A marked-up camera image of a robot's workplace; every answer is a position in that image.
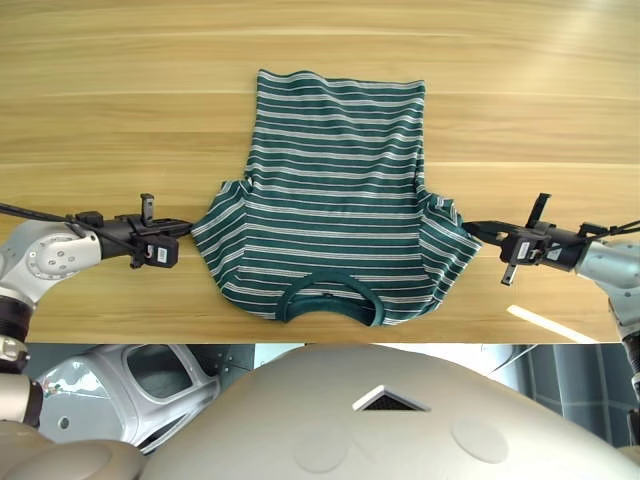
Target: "wood grain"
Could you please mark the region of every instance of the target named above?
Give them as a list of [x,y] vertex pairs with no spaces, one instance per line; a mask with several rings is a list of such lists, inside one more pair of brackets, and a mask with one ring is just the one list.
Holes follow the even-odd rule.
[[[0,201],[54,213],[197,220],[241,178],[255,75],[425,79],[428,188],[466,219],[640,217],[639,7],[633,0],[0,1]],[[0,219],[0,239],[19,220]],[[190,239],[172,270],[104,262],[53,289],[31,341],[564,341],[517,304],[615,341],[606,296],[545,268],[511,288],[486,246],[440,310],[393,328],[310,314],[282,325],[227,303]]]

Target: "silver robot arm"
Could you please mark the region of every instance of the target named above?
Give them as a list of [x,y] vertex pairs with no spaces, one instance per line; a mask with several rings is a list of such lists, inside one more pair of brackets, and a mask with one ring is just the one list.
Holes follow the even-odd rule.
[[[0,204],[0,213],[30,218],[0,245],[0,478],[45,478],[50,462],[61,464],[60,458],[69,459],[69,478],[133,479],[139,474],[144,462],[130,445],[55,446],[38,434],[34,427],[39,424],[42,389],[22,371],[29,360],[25,339],[31,316],[54,285],[116,256],[129,255],[132,268],[176,264],[177,238],[189,233],[191,224],[154,220],[153,196],[141,197],[140,214],[113,220],[104,220],[98,212],[63,218]],[[76,458],[83,456],[88,460],[78,463]],[[22,462],[26,458],[34,460]],[[76,470],[92,474],[80,477]]]
[[[524,227],[498,221],[463,227],[480,240],[500,247],[507,263],[502,283],[511,285],[520,265],[546,265],[593,280],[609,296],[609,309],[632,370],[631,385],[640,403],[640,242],[604,240],[640,232],[640,220],[619,227],[583,223],[571,232],[540,221],[551,195],[541,193]],[[629,412],[631,436],[640,444],[640,409]]]

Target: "striped t-shirt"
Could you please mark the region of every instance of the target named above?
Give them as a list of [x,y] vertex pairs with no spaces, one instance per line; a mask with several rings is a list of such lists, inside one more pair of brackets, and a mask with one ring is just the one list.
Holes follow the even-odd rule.
[[245,179],[193,236],[222,294],[267,319],[337,311],[369,325],[431,312],[479,244],[425,190],[425,85],[258,75]]

